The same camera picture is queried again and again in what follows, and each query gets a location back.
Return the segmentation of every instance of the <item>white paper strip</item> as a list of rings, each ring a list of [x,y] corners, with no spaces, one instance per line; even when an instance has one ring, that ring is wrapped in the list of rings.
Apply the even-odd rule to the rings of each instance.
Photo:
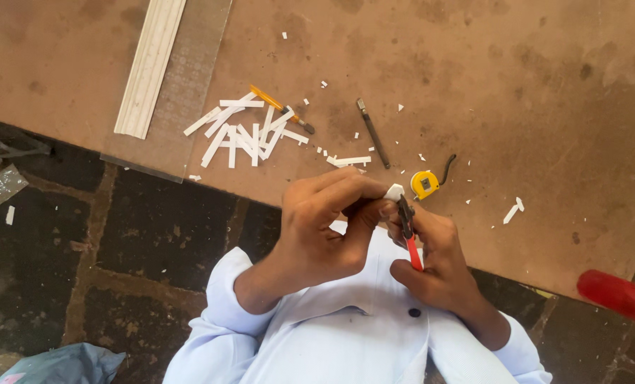
[[[274,114],[274,107],[268,107],[268,114],[265,115],[265,123],[263,124],[263,130],[261,131],[261,139],[259,145],[261,148],[265,148],[265,143],[268,140],[268,133],[270,132],[270,125],[272,124],[272,115]]]
[[[237,125],[237,132],[239,133],[239,135],[242,137],[242,139],[248,143],[248,147],[251,148],[251,145],[253,144],[253,138],[251,137],[251,135],[248,134],[248,132],[246,132],[246,129],[244,128],[243,125],[238,124]]]
[[[206,130],[206,137],[213,136],[213,134],[218,130],[219,127],[222,127],[223,124],[227,121],[227,119],[232,116],[233,113],[243,111],[244,107],[228,107],[220,112],[216,117],[216,122],[211,125],[208,130]]]
[[[509,210],[509,213],[507,214],[507,216],[504,217],[504,220],[502,220],[502,223],[507,224],[512,219],[512,216],[514,216],[514,214],[517,213],[517,210],[519,210],[519,206],[515,204],[512,207],[512,209]]]
[[[295,113],[291,109],[289,109],[289,112],[285,113],[284,115],[282,115],[282,117],[272,122],[272,124],[270,125],[270,130],[277,130],[277,128],[281,124],[284,124],[288,119],[293,118],[294,115]]]
[[[398,203],[401,199],[401,195],[405,195],[405,188],[403,188],[400,184],[393,184],[386,192],[386,195],[383,196],[384,199],[388,199],[393,201],[394,203]]]
[[[185,136],[189,136],[192,135],[194,132],[196,132],[197,129],[201,128],[202,125],[211,122],[214,120],[214,118],[222,111],[222,109],[220,109],[220,107],[215,107],[213,108],[212,111],[210,111],[209,113],[206,113],[202,118],[196,120],[195,123],[193,123],[189,128],[185,129]]]
[[[331,156],[327,156],[327,162],[329,162],[331,165],[333,165],[333,166],[335,166],[337,168],[347,167],[347,165],[336,165],[336,164],[334,164],[334,160],[336,160],[336,159],[334,159]]]
[[[253,124],[253,137],[251,143],[251,166],[258,167],[258,135],[260,124]]]
[[[255,107],[262,108],[265,106],[265,101],[251,101],[251,100],[220,100],[220,107]]]
[[[364,156],[364,157],[349,157],[346,159],[335,159],[334,165],[348,165],[348,164],[358,164],[359,162],[372,162],[372,156]]]
[[[296,140],[298,142],[298,145],[307,144],[308,143],[308,137],[301,136],[301,135],[297,134],[296,132],[291,132],[288,129],[284,129],[282,131],[282,137],[284,137],[284,136],[291,137],[292,139]]]
[[[6,212],[6,224],[13,225],[14,224],[14,210],[16,208],[13,206],[9,206],[9,210]]]
[[[230,156],[227,162],[228,168],[234,168],[234,163],[237,159],[237,127],[230,126],[227,129],[227,135],[230,138]]]
[[[268,160],[268,157],[270,157],[270,154],[272,153],[272,150],[274,149],[275,144],[277,144],[277,140],[279,140],[279,136],[282,135],[282,131],[284,130],[284,127],[287,126],[287,122],[283,122],[279,128],[277,128],[277,131],[274,133],[274,135],[272,135],[272,139],[270,139],[270,143],[268,143],[268,147],[265,149],[265,151],[263,151],[263,154],[260,155],[262,160]]]
[[[229,126],[227,124],[223,124],[222,127],[220,127],[220,129],[218,130],[218,134],[216,134],[216,136],[213,138],[213,141],[208,146],[206,153],[203,154],[203,157],[201,159],[202,167],[204,168],[208,167],[209,163],[211,162],[211,159],[213,158],[213,155],[216,154],[216,151],[218,150],[220,143],[222,143],[222,140],[225,138],[225,136],[227,136],[228,128]]]

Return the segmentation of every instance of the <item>plastic bag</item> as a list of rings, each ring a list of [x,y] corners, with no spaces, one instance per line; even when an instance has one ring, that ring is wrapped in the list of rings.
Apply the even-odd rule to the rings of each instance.
[[[108,384],[124,358],[89,343],[68,345],[19,360],[0,384]]]

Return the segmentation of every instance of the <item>shirt sleeve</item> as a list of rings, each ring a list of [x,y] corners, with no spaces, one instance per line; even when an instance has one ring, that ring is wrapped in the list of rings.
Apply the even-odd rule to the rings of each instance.
[[[540,356],[517,320],[501,312],[511,327],[507,344],[493,354],[520,384],[550,384],[552,375],[545,371]]]
[[[164,384],[238,383],[253,362],[259,343],[277,307],[262,315],[249,314],[239,305],[234,282],[251,267],[238,247],[213,268],[206,288],[208,307],[190,321],[192,333],[168,365]]]

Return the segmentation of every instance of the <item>metal tool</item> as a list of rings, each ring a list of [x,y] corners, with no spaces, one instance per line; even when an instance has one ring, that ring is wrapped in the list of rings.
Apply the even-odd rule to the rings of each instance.
[[[414,243],[414,225],[412,217],[414,216],[414,207],[407,205],[407,200],[401,194],[401,199],[398,200],[398,216],[401,218],[403,225],[403,236],[407,243],[407,250],[409,251],[409,261],[412,263],[412,268],[417,271],[422,271],[422,260],[419,258],[419,252],[417,252],[417,245]]]
[[[379,140],[379,135],[377,135],[377,131],[374,130],[374,125],[372,124],[372,120],[369,118],[369,113],[364,109],[364,101],[362,98],[358,99],[358,109],[363,114],[364,124],[367,126],[367,130],[369,131],[369,135],[372,136],[372,141],[374,142],[374,148],[377,149],[377,153],[379,157],[381,157],[381,162],[383,162],[383,167],[386,169],[391,168],[391,164],[388,162],[388,157],[386,153],[383,151],[383,146],[381,145],[381,141]]]
[[[267,93],[259,90],[257,87],[255,87],[253,84],[249,84],[249,87],[251,88],[251,92],[255,93],[256,95],[258,95],[259,98],[261,98],[262,100],[265,100],[268,102],[268,104],[270,104],[272,107],[275,107],[276,109],[278,109],[282,115],[289,112],[289,108],[285,107],[284,105],[281,105],[279,102],[277,102],[277,100],[273,99],[272,97],[270,97],[270,95],[268,95]],[[293,117],[291,118],[292,122],[298,123],[301,127],[303,127],[303,129],[305,129],[305,131],[307,133],[310,133],[311,135],[313,135],[313,133],[315,133],[315,128],[313,128],[312,125],[306,123],[305,121],[301,120],[301,118],[298,117],[298,115],[294,114]]]
[[[409,187],[412,189],[416,197],[414,198],[416,201],[420,201],[425,197],[428,197],[435,191],[437,191],[440,186],[445,184],[446,179],[448,178],[448,169],[450,168],[450,163],[455,160],[457,155],[453,154],[450,156],[448,161],[446,162],[445,171],[443,172],[443,180],[438,182],[436,175],[434,175],[430,171],[422,171],[417,172],[412,175],[412,179],[409,181]]]

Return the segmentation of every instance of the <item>tool handle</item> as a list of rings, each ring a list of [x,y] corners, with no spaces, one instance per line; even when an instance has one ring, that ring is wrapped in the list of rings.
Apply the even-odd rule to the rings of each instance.
[[[578,277],[576,287],[586,299],[635,320],[635,283],[591,269]]]
[[[407,240],[407,249],[409,250],[409,261],[412,263],[412,268],[417,271],[422,271],[422,260],[419,258],[419,252],[417,252],[417,245],[414,243],[414,236]]]
[[[369,131],[369,135],[372,136],[372,141],[374,142],[374,147],[377,148],[377,153],[379,157],[381,157],[381,162],[383,162],[383,167],[386,169],[391,168],[391,164],[388,162],[388,156],[383,151],[383,146],[381,145],[381,140],[379,140],[379,135],[377,135],[377,131],[374,130],[374,125],[372,124],[372,120],[369,118],[369,113],[365,113],[363,115],[364,124],[367,126],[367,130]]]

